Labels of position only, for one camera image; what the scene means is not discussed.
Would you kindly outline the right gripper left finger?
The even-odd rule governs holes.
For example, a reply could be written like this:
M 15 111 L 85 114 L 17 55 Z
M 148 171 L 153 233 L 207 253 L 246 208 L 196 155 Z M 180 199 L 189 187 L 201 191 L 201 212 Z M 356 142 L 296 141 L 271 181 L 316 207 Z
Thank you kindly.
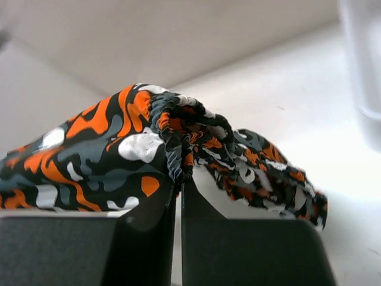
M 1 284 L 170 285 L 173 188 L 119 217 L 1 212 Z

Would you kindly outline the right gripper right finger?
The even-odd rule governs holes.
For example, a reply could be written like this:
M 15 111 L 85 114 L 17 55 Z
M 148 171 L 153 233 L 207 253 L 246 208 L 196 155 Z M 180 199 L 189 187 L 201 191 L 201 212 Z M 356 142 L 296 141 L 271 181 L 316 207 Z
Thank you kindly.
M 228 219 L 182 185 L 182 284 L 336 285 L 318 232 L 304 220 Z

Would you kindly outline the orange camouflage shorts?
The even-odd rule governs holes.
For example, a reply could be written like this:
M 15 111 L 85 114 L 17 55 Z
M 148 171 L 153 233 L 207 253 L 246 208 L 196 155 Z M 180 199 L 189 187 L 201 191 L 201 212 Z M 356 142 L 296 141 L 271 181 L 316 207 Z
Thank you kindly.
M 135 83 L 1 158 L 1 208 L 128 212 L 195 166 L 247 206 L 322 230 L 327 198 L 267 138 L 195 98 Z

